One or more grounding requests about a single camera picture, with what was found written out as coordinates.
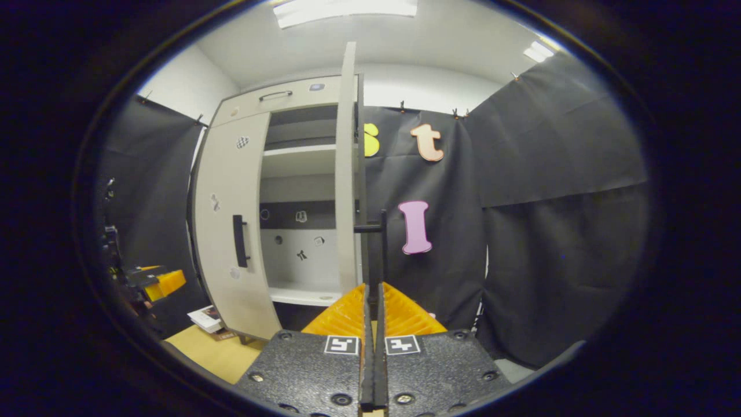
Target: yellow object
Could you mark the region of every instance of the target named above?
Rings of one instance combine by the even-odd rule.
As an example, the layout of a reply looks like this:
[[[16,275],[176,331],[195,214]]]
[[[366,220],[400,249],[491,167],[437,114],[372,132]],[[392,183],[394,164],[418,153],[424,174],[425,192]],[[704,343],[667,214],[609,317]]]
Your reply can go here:
[[[373,123],[365,123],[363,131],[365,132],[365,157],[372,157],[381,148],[381,142],[376,139],[378,127]]]
[[[447,332],[437,320],[398,289],[383,283],[386,337]]]
[[[195,324],[166,339],[183,355],[229,384],[236,384],[257,359],[266,341],[243,345],[239,338],[213,340]]]
[[[177,271],[168,272],[157,276],[158,283],[146,286],[144,290],[147,292],[149,300],[154,302],[160,298],[165,298],[168,295],[175,292],[176,289],[180,288],[185,284],[185,276],[183,270],[178,269]]]
[[[326,336],[356,336],[363,340],[365,334],[364,293],[365,284],[360,284],[327,307],[322,314],[316,316],[302,332]]]

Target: black metal plate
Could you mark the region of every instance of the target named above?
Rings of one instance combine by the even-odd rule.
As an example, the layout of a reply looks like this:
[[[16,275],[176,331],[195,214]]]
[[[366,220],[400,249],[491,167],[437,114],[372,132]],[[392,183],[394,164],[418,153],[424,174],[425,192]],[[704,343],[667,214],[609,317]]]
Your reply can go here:
[[[511,386],[467,330],[416,339],[419,353],[386,357],[389,417],[440,416]]]
[[[324,353],[326,344],[327,336],[282,330],[236,386],[305,416],[357,417],[360,356]],[[350,402],[338,405],[333,401],[338,394],[349,396]]]

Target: cabinet shelf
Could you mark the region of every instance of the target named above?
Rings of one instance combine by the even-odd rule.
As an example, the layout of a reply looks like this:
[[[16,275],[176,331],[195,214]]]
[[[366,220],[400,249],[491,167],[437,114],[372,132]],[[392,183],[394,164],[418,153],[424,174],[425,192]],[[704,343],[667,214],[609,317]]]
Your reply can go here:
[[[270,283],[268,293],[272,301],[304,306],[331,306],[342,297],[339,291],[311,288],[305,283],[295,282]]]
[[[265,151],[262,154],[262,179],[334,174],[336,150],[337,145],[331,144]]]

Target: black backdrop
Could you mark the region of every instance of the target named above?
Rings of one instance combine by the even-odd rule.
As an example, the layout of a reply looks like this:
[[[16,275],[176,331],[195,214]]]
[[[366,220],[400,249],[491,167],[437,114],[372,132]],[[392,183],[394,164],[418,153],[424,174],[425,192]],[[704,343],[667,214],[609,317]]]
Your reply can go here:
[[[471,111],[489,253],[477,335],[495,355],[545,365],[589,339],[631,288],[649,194],[613,97],[558,53]]]
[[[365,158],[368,219],[388,212],[388,283],[404,292],[449,328],[468,328],[481,297],[486,261],[482,212],[473,172],[471,138],[465,120],[451,114],[365,107],[366,123],[379,129],[379,152]],[[415,127],[429,123],[440,132],[438,162],[419,155]],[[406,255],[404,214],[398,205],[423,200],[429,252]],[[381,275],[380,239],[368,238],[369,272]]]
[[[182,269],[186,284],[155,303],[169,337],[192,323],[187,313],[210,302],[190,256],[186,201],[190,163],[202,125],[152,102],[131,99],[107,135],[98,182],[115,177],[110,222],[119,231],[123,267]],[[97,222],[102,227],[102,219]]]

